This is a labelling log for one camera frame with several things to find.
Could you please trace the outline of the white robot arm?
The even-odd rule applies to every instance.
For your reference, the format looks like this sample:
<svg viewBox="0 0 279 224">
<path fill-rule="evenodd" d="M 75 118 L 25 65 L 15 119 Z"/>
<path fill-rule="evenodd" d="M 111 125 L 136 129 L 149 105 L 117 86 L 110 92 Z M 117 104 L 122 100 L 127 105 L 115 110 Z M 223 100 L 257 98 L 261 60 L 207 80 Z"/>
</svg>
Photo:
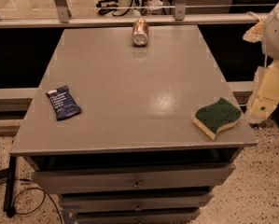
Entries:
<svg viewBox="0 0 279 224">
<path fill-rule="evenodd" d="M 279 105 L 279 3 L 265 20 L 260 20 L 243 35 L 243 40 L 261 42 L 262 53 L 272 58 L 267 67 L 259 67 L 253 81 L 245 119 L 252 124 L 266 120 Z"/>
</svg>

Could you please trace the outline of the yellow-white gripper body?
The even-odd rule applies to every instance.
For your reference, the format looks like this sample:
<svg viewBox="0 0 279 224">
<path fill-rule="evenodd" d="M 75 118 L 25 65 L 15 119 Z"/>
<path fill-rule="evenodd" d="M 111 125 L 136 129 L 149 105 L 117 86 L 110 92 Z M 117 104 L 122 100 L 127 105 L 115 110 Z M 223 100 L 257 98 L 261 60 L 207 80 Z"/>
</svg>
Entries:
<svg viewBox="0 0 279 224">
<path fill-rule="evenodd" d="M 244 118 L 251 124 L 260 124 L 268 119 L 278 105 L 279 60 L 274 60 L 268 67 L 257 69 Z"/>
</svg>

